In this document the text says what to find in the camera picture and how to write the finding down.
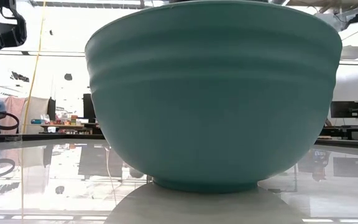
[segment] bowl rim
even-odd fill
[[[244,5],[256,5],[259,7],[273,7],[276,8],[278,10],[284,10],[284,11],[288,11],[290,13],[295,13],[298,14],[300,16],[306,16],[309,17],[311,20],[315,20],[316,22],[319,22],[321,24],[324,24],[326,27],[329,27],[328,29],[331,29],[334,33],[337,34],[337,31],[335,30],[335,28],[333,28],[332,26],[330,26],[329,24],[327,24],[326,22],[324,22],[323,20],[308,14],[306,12],[303,11],[299,11],[297,9],[292,9],[290,7],[285,7],[285,6],[279,6],[276,4],[271,4],[271,3],[266,3],[266,2],[259,2],[259,1],[248,1],[248,0],[195,0],[195,1],[184,1],[184,2],[176,2],[176,3],[169,3],[163,6],[158,6],[158,7],[151,7],[148,9],[142,9],[140,11],[128,14],[126,16],[122,16],[114,21],[111,21],[109,23],[107,23],[106,25],[102,26],[100,29],[98,29],[94,34],[92,34],[92,36],[89,38],[89,40],[87,41],[86,45],[85,45],[85,52],[86,49],[88,48],[88,44],[91,42],[91,40],[98,35],[104,28],[106,28],[107,26],[116,24],[118,22],[122,22],[124,19],[127,19],[129,17],[134,17],[134,16],[138,16],[141,14],[145,14],[145,13],[150,13],[153,11],[157,11],[157,10],[164,10],[164,9],[171,9],[173,7],[186,7],[186,6],[192,6],[192,5],[200,5],[200,4],[217,4],[217,5],[225,5],[225,4],[244,4]]]

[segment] ceramic bowl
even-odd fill
[[[304,12],[190,1],[122,17],[85,53],[103,134],[164,187],[235,192],[289,169],[328,114],[342,44]]]

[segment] yellow cable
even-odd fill
[[[29,93],[29,97],[27,100],[27,106],[25,107],[25,112],[24,112],[24,121],[23,121],[23,128],[22,128],[22,134],[25,134],[25,128],[27,127],[26,123],[27,123],[27,113],[29,112],[29,106],[30,106],[30,99],[31,99],[31,93],[32,93],[32,89],[34,86],[34,80],[35,80],[35,74],[37,73],[37,65],[38,65],[38,59],[40,57],[40,51],[41,51],[41,40],[42,40],[42,31],[44,28],[44,18],[45,18],[45,6],[46,6],[47,2],[46,0],[44,0],[44,3],[42,5],[42,20],[41,20],[41,30],[40,30],[40,39],[39,39],[39,44],[38,44],[38,52],[37,52],[37,57],[35,58],[35,67],[34,67],[34,73],[32,75],[32,81],[31,81],[31,86],[30,86],[30,93]],[[21,152],[21,185],[22,185],[22,223],[24,222],[24,149],[22,148],[22,152]]]

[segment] bowl base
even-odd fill
[[[165,187],[172,190],[180,190],[184,192],[196,192],[206,194],[226,194],[234,192],[242,192],[245,190],[251,190],[258,187],[257,183],[248,184],[196,184],[196,183],[184,183],[175,182],[171,180],[163,180],[159,178],[153,178],[153,182],[161,187]]]

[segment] teal bowl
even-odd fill
[[[236,192],[289,169],[328,114],[342,44],[304,12],[190,1],[122,17],[85,48],[96,116],[171,189]]]

